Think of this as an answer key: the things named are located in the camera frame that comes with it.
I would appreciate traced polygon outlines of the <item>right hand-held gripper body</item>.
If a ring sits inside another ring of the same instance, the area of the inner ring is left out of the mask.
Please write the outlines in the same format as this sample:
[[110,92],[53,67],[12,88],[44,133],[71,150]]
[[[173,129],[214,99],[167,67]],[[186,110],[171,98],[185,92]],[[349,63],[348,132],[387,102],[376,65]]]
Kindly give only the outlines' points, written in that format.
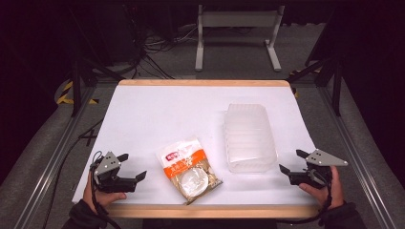
[[347,160],[316,149],[304,158],[307,168],[303,172],[290,172],[291,185],[306,183],[315,188],[324,188],[331,183],[331,166],[348,166]]

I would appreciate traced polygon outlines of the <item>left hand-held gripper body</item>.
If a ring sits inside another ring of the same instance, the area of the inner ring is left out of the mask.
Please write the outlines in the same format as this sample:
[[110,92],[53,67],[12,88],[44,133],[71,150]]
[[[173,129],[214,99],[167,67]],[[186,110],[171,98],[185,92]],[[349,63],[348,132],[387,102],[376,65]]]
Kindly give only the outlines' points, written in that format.
[[92,164],[92,177],[98,191],[104,193],[135,191],[137,184],[133,181],[134,177],[120,177],[118,175],[121,163],[117,160],[116,155],[108,152]]

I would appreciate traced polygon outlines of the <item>clear plastic container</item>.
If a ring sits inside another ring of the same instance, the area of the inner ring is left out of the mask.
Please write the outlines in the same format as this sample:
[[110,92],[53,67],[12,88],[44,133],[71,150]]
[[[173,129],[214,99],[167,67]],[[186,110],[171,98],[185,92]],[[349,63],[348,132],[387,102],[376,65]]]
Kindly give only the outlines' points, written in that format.
[[232,173],[264,173],[277,162],[266,108],[260,104],[230,104],[224,116],[224,141]]

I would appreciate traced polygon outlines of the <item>orange and white snack packet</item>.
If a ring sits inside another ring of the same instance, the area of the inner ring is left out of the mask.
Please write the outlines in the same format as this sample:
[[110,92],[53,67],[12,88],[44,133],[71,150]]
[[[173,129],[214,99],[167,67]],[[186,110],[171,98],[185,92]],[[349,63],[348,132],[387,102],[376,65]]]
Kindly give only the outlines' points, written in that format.
[[223,182],[216,176],[205,150],[196,137],[175,142],[157,152],[166,177],[189,205]]

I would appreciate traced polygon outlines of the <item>person's left hand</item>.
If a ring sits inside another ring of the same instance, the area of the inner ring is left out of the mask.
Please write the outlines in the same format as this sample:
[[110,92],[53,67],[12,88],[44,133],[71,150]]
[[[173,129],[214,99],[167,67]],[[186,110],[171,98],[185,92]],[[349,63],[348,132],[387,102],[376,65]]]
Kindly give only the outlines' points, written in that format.
[[90,209],[97,214],[95,205],[93,204],[93,199],[92,196],[96,197],[96,201],[102,206],[102,207],[107,207],[111,203],[122,200],[122,199],[127,199],[127,196],[125,193],[103,193],[99,192],[98,190],[95,190],[95,193],[92,194],[92,176],[88,176],[88,181],[86,184],[86,187],[83,192],[83,197],[82,200],[90,207]]

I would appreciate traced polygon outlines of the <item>person's right hand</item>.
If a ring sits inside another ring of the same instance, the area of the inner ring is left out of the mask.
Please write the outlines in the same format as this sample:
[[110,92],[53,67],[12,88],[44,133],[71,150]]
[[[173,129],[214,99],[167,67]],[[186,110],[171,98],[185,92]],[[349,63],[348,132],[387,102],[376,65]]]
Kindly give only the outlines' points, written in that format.
[[319,205],[323,207],[327,200],[331,198],[329,210],[342,206],[345,203],[343,187],[340,181],[338,170],[335,166],[330,167],[332,173],[331,188],[316,189],[306,183],[301,183],[299,188],[314,197]]

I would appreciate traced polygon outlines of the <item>black tape cross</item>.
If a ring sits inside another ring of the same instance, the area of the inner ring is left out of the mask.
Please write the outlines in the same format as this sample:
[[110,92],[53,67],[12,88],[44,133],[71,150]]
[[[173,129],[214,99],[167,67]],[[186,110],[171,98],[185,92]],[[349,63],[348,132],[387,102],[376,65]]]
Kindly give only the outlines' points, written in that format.
[[89,146],[94,139],[96,139],[97,134],[95,129],[90,129],[84,134],[80,135],[78,138],[83,139],[86,142],[86,146]]

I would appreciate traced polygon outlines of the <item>white table sheet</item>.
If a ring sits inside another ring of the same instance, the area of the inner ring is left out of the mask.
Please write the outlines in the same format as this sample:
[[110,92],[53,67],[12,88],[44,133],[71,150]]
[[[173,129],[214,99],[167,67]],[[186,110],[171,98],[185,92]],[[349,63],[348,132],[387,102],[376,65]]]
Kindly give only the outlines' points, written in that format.
[[[266,108],[274,136],[277,162],[259,174],[234,174],[227,168],[224,115],[231,104]],[[297,150],[315,146],[294,95],[288,87],[117,86],[97,135],[94,152],[127,154],[120,175],[145,173],[128,194],[128,204],[182,205],[184,197],[166,177],[157,154],[189,137],[202,144],[222,184],[197,199],[199,205],[312,205],[314,200],[290,185],[279,168],[305,168]]]

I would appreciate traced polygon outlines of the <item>black tripod stand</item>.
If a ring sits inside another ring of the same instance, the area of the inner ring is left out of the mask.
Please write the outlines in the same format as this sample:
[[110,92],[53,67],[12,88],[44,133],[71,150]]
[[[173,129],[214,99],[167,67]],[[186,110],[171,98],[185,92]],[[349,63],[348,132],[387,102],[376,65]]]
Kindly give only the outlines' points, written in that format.
[[72,116],[77,116],[83,104],[81,95],[81,82],[84,82],[87,87],[94,87],[94,85],[96,84],[96,74],[93,72],[93,69],[96,69],[106,74],[107,76],[112,77],[117,82],[123,80],[123,77],[120,76],[118,73],[114,73],[106,67],[96,63],[94,60],[85,57],[81,51],[73,51],[71,60],[71,79],[73,81],[74,88],[74,108]]
[[319,70],[314,83],[317,87],[326,87],[332,80],[331,106],[334,113],[340,116],[340,93],[342,86],[341,58],[336,56],[317,61],[301,71],[292,71],[287,78],[288,83],[292,83],[310,73]]

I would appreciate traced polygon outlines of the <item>yellow and black hazard tape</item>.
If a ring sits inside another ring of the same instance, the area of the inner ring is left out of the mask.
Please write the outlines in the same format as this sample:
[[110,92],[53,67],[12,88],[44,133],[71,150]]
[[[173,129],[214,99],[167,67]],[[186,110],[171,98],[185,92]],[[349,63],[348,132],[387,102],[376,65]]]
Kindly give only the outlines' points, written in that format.
[[59,98],[56,100],[57,104],[74,104],[75,101],[72,98],[68,97],[70,89],[73,87],[74,83],[72,80],[69,80],[62,89],[62,92]]

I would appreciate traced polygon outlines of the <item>white metal stand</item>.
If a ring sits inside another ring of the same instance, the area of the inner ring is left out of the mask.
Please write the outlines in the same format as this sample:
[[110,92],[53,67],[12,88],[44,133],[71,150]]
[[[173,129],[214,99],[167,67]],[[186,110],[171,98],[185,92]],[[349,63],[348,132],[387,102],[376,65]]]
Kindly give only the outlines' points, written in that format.
[[203,69],[203,29],[204,28],[272,28],[271,36],[264,41],[267,54],[275,72],[282,70],[274,45],[284,16],[285,7],[279,6],[276,10],[254,11],[212,11],[204,10],[203,5],[198,8],[198,45],[196,51],[195,70]]

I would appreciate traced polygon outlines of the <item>aluminium floor rail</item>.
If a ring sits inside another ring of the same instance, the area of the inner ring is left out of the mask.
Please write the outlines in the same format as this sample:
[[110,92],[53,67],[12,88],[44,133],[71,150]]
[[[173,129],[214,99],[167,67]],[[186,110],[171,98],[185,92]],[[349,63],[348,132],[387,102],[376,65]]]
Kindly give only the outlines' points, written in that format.
[[318,92],[327,107],[335,126],[343,139],[344,145],[346,147],[347,157],[351,163],[354,172],[359,179],[362,189],[373,208],[373,212],[382,229],[397,229],[391,214],[389,213],[379,191],[377,190],[376,183],[373,179],[372,174],[366,168],[363,160],[360,158],[357,149],[355,148],[354,142],[352,141],[349,131],[340,116],[335,114],[335,111],[331,105],[331,96],[326,88],[319,88]]
[[67,154],[75,128],[94,90],[94,87],[82,90],[81,105],[76,113],[74,106],[60,105],[19,158],[15,167],[15,177],[18,177],[15,190],[20,190],[18,203],[22,204],[22,210],[11,229],[28,229],[31,224]]

